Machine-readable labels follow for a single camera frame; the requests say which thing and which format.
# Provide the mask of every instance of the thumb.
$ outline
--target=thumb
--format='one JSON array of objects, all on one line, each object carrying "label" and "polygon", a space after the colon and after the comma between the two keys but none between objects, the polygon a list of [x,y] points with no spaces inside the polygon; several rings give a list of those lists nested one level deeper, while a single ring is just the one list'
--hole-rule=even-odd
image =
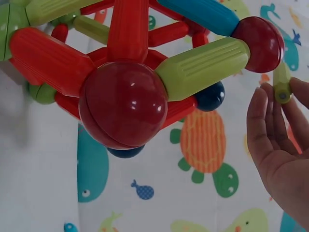
[{"label": "thumb", "polygon": [[299,102],[309,109],[309,83],[292,77],[290,87]]}]

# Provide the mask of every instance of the hand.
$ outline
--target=hand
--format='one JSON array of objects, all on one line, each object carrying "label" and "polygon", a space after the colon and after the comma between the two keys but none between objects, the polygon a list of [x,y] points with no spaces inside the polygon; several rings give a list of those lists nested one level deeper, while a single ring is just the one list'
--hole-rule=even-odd
[{"label": "hand", "polygon": [[[292,78],[294,96],[309,108],[309,83]],[[283,109],[303,153],[289,140]],[[266,190],[278,205],[309,231],[309,123],[294,99],[280,105],[273,87],[262,84],[247,113],[248,148]]]}]

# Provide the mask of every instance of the navy blue ball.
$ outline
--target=navy blue ball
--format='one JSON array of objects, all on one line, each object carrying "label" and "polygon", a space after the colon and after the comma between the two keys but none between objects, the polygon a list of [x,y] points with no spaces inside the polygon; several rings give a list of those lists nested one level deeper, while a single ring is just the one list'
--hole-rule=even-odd
[{"label": "navy blue ball", "polygon": [[196,93],[197,109],[205,112],[217,109],[225,97],[225,89],[221,81]]},{"label": "navy blue ball", "polygon": [[118,158],[128,159],[128,158],[132,158],[136,156],[137,154],[139,154],[144,149],[144,147],[145,145],[131,149],[131,150],[115,150],[112,148],[107,148],[107,150]]}]

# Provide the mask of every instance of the magnetic building toy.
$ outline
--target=magnetic building toy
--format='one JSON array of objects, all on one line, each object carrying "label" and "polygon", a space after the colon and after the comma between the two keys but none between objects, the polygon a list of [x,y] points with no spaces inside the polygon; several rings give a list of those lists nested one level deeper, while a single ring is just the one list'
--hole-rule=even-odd
[{"label": "magnetic building toy", "polygon": [[[110,28],[85,16],[112,6]],[[149,7],[176,22],[149,31]],[[51,36],[35,28],[49,22]],[[65,44],[70,28],[106,46],[83,54]],[[208,43],[210,31],[225,37]],[[168,58],[152,49],[186,35],[192,50]],[[216,109],[224,78],[244,68],[272,71],[283,55],[273,24],[255,16],[239,20],[216,0],[11,0],[0,6],[0,60],[25,76],[34,99],[56,102],[120,157],[133,156],[195,108]]]}]

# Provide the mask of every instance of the red ball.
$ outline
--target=red ball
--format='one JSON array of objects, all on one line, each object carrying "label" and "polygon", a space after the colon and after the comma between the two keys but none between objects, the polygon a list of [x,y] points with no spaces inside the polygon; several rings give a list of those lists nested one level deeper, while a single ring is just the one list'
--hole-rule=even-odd
[{"label": "red ball", "polygon": [[246,69],[255,73],[274,70],[284,55],[284,41],[278,29],[269,21],[259,17],[241,20],[231,37],[243,40],[251,56]]},{"label": "red ball", "polygon": [[159,76],[133,61],[107,63],[85,81],[81,120],[99,142],[113,149],[143,146],[165,122],[168,96]]}]

